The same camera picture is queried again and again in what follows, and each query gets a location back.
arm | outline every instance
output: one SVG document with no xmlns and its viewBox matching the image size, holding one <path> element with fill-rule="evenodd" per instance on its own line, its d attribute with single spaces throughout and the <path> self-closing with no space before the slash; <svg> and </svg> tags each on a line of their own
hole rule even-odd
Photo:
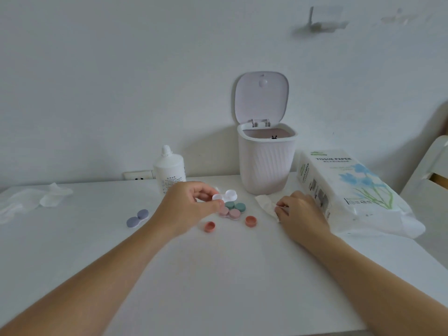
<svg viewBox="0 0 448 336">
<path fill-rule="evenodd" d="M 154 255 L 224 205 L 211 201 L 216 193 L 201 182 L 172 186 L 145 225 L 15 317 L 0 336 L 101 335 Z"/>
<path fill-rule="evenodd" d="M 304 246 L 344 290 L 377 336 L 448 335 L 448 308 L 331 234 L 311 196 L 300 191 L 276 208 L 288 236 Z"/>
</svg>

electrical outlet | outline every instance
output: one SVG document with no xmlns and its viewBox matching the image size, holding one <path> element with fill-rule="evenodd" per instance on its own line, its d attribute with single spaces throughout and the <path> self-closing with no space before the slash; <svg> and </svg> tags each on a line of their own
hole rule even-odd
<svg viewBox="0 0 448 336">
<path fill-rule="evenodd" d="M 145 180 L 145 179 L 155 179 L 152 171 L 137 171 L 137 172 L 124 172 L 123 176 L 125 180 Z"/>
</svg>

white chair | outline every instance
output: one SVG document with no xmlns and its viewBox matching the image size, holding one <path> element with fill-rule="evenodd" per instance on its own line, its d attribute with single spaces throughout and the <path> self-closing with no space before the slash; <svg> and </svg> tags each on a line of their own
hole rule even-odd
<svg viewBox="0 0 448 336">
<path fill-rule="evenodd" d="M 434 173 L 448 178 L 448 136 L 433 142 L 400 194 L 426 226 L 416 242 L 448 268 L 448 190 L 429 180 Z"/>
</svg>

open trash can lid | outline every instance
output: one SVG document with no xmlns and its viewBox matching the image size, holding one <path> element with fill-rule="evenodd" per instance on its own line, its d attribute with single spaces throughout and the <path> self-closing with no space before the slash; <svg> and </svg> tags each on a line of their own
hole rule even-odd
<svg viewBox="0 0 448 336">
<path fill-rule="evenodd" d="M 288 103 L 288 79 L 278 72 L 245 73 L 235 91 L 235 116 L 240 124 L 266 120 L 278 124 Z"/>
</svg>

small trash can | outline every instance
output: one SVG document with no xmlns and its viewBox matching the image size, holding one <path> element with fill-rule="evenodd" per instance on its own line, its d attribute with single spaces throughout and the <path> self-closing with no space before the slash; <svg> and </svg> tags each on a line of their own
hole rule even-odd
<svg viewBox="0 0 448 336">
<path fill-rule="evenodd" d="M 294 158 L 298 133 L 280 123 L 288 102 L 289 85 L 283 74 L 244 74 L 235 91 L 238 148 L 243 186 L 252 194 L 283 189 Z"/>
</svg>

